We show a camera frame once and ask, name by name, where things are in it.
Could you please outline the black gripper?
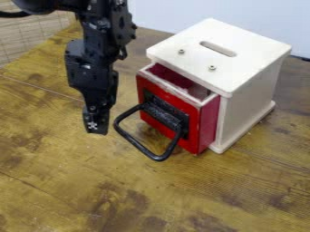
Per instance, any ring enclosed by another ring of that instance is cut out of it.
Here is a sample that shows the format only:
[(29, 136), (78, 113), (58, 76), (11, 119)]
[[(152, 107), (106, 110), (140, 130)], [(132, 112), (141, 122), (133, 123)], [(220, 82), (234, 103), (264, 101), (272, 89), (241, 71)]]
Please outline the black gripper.
[(109, 134), (110, 109), (116, 104), (118, 84), (113, 64), (118, 56), (120, 49), (113, 46), (87, 47), (82, 39), (67, 44), (69, 83), (85, 97), (83, 120), (89, 133)]

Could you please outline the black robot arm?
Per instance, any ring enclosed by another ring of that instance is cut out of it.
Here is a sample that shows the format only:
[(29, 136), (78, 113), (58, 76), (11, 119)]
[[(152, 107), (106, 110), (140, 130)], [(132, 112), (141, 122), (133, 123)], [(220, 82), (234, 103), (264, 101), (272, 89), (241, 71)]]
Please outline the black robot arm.
[(13, 0), (18, 12), (0, 11), (2, 18), (75, 13), (85, 37), (66, 47), (70, 86), (85, 97), (86, 131), (108, 134), (110, 109), (117, 102), (120, 74), (114, 63), (128, 57), (126, 45), (137, 38), (137, 24), (128, 0)]

